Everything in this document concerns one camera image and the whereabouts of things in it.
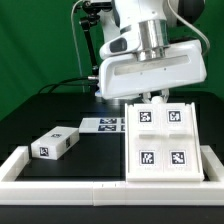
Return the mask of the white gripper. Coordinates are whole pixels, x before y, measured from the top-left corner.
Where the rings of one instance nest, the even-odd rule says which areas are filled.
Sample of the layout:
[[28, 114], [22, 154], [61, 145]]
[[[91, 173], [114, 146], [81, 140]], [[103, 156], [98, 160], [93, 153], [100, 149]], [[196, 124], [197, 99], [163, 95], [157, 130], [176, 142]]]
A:
[[162, 59], [139, 62], [134, 54], [107, 58], [99, 70], [99, 88], [104, 99], [142, 94], [150, 103], [147, 92], [161, 91], [164, 101], [169, 88], [203, 82], [205, 64], [199, 40], [172, 44]]

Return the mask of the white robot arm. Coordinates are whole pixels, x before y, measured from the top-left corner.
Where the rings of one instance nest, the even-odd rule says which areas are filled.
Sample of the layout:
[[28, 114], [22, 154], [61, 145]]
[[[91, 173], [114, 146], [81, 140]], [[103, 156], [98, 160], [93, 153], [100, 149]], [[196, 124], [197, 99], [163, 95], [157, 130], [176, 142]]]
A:
[[150, 94], [206, 78], [199, 40], [171, 44], [167, 27], [180, 19], [179, 0], [112, 0], [112, 12], [102, 19], [105, 43], [99, 68], [103, 98]]

